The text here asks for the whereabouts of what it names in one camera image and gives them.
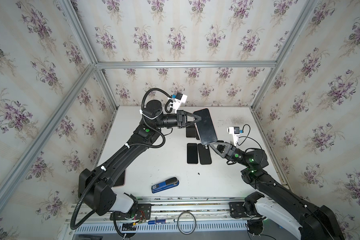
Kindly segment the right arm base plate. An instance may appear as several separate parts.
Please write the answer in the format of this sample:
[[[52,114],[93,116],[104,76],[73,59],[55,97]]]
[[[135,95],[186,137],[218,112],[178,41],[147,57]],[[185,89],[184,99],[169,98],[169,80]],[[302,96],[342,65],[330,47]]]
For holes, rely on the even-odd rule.
[[[251,205],[248,202],[229,202],[230,216],[234,219],[251,217]]]

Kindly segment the blue black stapler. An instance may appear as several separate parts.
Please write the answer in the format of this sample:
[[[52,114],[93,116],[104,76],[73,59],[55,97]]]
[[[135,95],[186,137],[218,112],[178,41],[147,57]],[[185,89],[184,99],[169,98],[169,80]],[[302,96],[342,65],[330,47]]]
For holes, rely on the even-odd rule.
[[[153,194],[162,192],[162,191],[177,187],[179,185],[179,183],[180,182],[176,177],[172,177],[170,179],[165,180],[164,182],[160,182],[156,185],[153,185],[151,187],[151,192]]]

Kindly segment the aluminium mounting rail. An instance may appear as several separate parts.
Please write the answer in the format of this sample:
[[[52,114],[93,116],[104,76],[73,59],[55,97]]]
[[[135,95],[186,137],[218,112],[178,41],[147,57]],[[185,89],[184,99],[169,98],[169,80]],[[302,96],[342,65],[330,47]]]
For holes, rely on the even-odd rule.
[[[138,220],[176,219],[181,212],[191,212],[197,220],[232,220],[230,202],[243,202],[244,197],[138,197],[138,204],[150,204],[145,212],[134,217],[118,219],[118,223],[130,223]]]

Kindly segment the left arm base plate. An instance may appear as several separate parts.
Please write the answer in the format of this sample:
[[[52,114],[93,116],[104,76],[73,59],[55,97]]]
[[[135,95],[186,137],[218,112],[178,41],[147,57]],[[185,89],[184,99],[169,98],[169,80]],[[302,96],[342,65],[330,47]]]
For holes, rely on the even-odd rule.
[[[126,221],[126,220],[149,220],[151,217],[152,205],[151,204],[137,204],[133,205],[132,209],[127,213],[115,211],[111,213],[110,220]]]

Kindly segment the blue marker pen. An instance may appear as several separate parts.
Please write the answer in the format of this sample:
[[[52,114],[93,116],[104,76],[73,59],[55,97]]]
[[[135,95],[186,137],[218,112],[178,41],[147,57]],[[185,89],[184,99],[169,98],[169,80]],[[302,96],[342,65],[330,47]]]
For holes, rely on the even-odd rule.
[[[175,219],[161,219],[148,221],[148,225],[165,225],[175,223]]]

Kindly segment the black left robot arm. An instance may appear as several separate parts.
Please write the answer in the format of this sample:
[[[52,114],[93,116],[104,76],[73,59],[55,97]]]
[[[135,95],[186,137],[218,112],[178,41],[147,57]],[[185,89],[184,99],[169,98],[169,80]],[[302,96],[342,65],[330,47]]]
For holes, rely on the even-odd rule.
[[[71,217],[71,230],[79,228],[93,214],[102,216],[111,210],[117,201],[117,194],[113,192],[116,180],[143,152],[165,145],[162,128],[182,129],[202,120],[201,116],[182,110],[173,113],[174,101],[162,89],[146,91],[140,109],[142,118],[129,140],[100,166],[80,173],[79,200]]]

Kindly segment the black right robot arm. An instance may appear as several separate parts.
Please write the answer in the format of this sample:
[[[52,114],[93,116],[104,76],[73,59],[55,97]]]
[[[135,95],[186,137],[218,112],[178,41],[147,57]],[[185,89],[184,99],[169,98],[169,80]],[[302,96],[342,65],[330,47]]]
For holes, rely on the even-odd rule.
[[[343,240],[345,237],[335,213],[318,207],[278,183],[266,170],[268,158],[259,148],[240,150],[218,141],[209,145],[230,164],[245,166],[242,180],[255,189],[245,197],[242,209],[248,217],[265,217],[282,226],[299,240]]]

